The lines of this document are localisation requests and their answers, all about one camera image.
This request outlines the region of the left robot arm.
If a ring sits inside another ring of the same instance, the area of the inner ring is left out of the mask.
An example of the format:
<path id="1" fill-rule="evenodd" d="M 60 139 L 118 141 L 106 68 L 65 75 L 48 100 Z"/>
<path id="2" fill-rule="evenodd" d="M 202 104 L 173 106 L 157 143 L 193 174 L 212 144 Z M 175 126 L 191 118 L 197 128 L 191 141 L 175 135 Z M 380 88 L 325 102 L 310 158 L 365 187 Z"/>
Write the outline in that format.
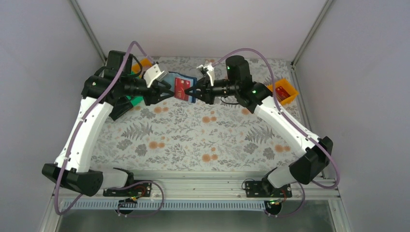
<path id="1" fill-rule="evenodd" d="M 85 83 L 80 109 L 69 139 L 53 163 L 42 174 L 62 187 L 93 196 L 101 189 L 119 189 L 133 183 L 133 173 L 121 168 L 105 171 L 90 168 L 91 156 L 103 123 L 126 96 L 143 97 L 146 105 L 157 104 L 174 94 L 163 78 L 165 66 L 154 63 L 146 71 L 131 73 L 133 54 L 110 51 L 106 63 Z"/>

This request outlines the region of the blue leather card holder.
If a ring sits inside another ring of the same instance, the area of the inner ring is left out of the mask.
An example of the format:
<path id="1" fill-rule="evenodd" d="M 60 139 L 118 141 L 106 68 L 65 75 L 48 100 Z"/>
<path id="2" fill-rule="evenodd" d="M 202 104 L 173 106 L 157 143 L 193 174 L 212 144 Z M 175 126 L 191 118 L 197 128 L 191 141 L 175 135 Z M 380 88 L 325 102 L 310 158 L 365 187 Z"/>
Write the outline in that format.
<path id="1" fill-rule="evenodd" d="M 196 77 L 187 76 L 178 72 L 169 72 L 162 80 L 171 85 L 171 91 L 174 92 L 174 97 L 176 99 L 196 103 L 195 97 L 185 93 L 186 89 L 193 87 L 196 84 Z"/>

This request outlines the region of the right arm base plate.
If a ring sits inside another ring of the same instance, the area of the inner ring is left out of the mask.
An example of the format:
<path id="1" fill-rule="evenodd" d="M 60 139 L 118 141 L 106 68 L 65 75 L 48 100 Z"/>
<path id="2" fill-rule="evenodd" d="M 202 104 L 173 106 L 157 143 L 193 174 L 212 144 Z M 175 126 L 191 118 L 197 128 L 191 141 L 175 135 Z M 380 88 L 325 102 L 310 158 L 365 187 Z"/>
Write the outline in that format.
<path id="1" fill-rule="evenodd" d="M 290 184 L 275 188 L 269 182 L 246 179 L 241 187 L 248 198 L 291 198 L 293 196 Z"/>

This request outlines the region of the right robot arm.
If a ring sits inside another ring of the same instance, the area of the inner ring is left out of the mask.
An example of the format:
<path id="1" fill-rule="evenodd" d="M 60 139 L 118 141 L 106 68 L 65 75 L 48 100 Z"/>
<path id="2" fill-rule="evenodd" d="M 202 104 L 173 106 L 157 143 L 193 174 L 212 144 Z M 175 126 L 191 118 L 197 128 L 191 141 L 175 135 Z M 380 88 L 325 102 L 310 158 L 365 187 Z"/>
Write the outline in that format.
<path id="1" fill-rule="evenodd" d="M 249 63 L 243 56 L 230 56 L 225 61 L 227 79 L 215 79 L 211 63 L 197 70 L 202 78 L 185 90 L 189 96 L 206 104 L 214 104 L 216 97 L 234 96 L 237 103 L 265 121 L 288 143 L 297 160 L 277 167 L 265 175 L 275 188 L 299 182 L 307 185 L 330 163 L 333 141 L 314 134 L 299 123 L 274 99 L 274 94 L 262 83 L 253 81 Z"/>

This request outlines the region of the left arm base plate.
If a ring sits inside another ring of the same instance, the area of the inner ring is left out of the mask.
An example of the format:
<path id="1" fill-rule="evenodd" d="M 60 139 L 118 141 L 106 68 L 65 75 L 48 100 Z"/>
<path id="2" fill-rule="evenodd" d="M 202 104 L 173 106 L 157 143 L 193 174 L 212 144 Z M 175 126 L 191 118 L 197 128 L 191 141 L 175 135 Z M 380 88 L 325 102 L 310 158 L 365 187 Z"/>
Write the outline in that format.
<path id="1" fill-rule="evenodd" d="M 105 189 L 103 190 L 104 197 L 149 197 L 151 194 L 152 183 L 148 180 L 134 180 L 130 187 L 127 186 L 123 190 Z"/>

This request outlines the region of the red VIP card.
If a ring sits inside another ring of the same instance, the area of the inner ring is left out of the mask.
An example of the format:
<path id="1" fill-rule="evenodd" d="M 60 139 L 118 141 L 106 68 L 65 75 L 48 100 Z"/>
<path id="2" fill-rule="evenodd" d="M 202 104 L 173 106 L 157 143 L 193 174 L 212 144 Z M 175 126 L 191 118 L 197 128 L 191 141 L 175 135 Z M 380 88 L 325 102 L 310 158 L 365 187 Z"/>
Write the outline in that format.
<path id="1" fill-rule="evenodd" d="M 187 97 L 185 96 L 185 89 L 190 87 L 190 80 L 185 80 L 179 77 L 175 78 L 175 86 L 174 86 L 174 97 L 179 100 L 187 101 Z"/>

